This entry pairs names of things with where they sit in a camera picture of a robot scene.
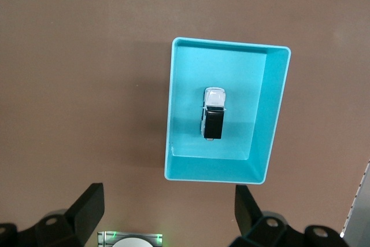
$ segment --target bolt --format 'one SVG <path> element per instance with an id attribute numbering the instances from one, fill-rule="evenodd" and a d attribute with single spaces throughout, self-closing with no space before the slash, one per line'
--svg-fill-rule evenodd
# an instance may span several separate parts
<path id="1" fill-rule="evenodd" d="M 267 219 L 267 225 L 269 225 L 270 227 L 277 227 L 279 224 L 278 224 L 278 221 L 276 221 L 274 218 L 269 218 Z"/>
<path id="2" fill-rule="evenodd" d="M 52 225 L 52 224 L 54 224 L 57 220 L 58 220 L 57 218 L 53 217 L 53 218 L 48 219 L 48 220 L 45 222 L 45 224 L 47 224 L 47 225 Z"/>
<path id="3" fill-rule="evenodd" d="M 323 228 L 314 228 L 313 232 L 318 236 L 318 237 L 328 237 L 328 233 L 323 229 Z"/>

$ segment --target screw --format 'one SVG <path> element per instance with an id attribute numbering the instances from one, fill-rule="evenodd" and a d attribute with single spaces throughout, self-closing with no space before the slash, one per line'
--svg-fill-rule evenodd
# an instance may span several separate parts
<path id="1" fill-rule="evenodd" d="M 323 228 L 314 228 L 313 232 L 318 236 L 318 237 L 328 237 L 328 233 L 323 229 Z"/>
<path id="2" fill-rule="evenodd" d="M 279 224 L 278 224 L 278 221 L 276 221 L 274 218 L 269 218 L 267 219 L 267 225 L 269 225 L 270 227 L 277 227 Z"/>
<path id="3" fill-rule="evenodd" d="M 45 224 L 47 224 L 47 225 L 52 225 L 52 224 L 54 224 L 57 220 L 58 220 L 57 218 L 53 217 L 53 218 L 48 219 L 48 220 L 45 222 Z"/>

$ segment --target brown table surface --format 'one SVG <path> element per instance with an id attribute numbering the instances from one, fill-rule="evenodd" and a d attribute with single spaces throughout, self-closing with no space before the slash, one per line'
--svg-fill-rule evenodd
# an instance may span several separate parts
<path id="1" fill-rule="evenodd" d="M 97 231 L 228 246 L 234 185 L 164 178 L 177 36 L 292 51 L 263 210 L 341 231 L 369 159 L 370 0 L 0 0 L 0 222 L 105 186 Z M 95 246 L 94 233 L 87 246 Z"/>

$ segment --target car windshield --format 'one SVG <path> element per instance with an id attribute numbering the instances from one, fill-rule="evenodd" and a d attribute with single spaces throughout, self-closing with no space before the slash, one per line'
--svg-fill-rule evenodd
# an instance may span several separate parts
<path id="1" fill-rule="evenodd" d="M 222 106 L 207 106 L 208 111 L 223 111 L 224 108 Z"/>

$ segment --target rectangular container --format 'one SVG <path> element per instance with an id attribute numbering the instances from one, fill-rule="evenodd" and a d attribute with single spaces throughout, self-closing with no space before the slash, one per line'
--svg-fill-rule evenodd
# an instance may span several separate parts
<path id="1" fill-rule="evenodd" d="M 176 38 L 172 43 L 165 177 L 264 182 L 290 59 L 284 46 Z M 204 90 L 225 90 L 221 139 L 200 133 Z"/>

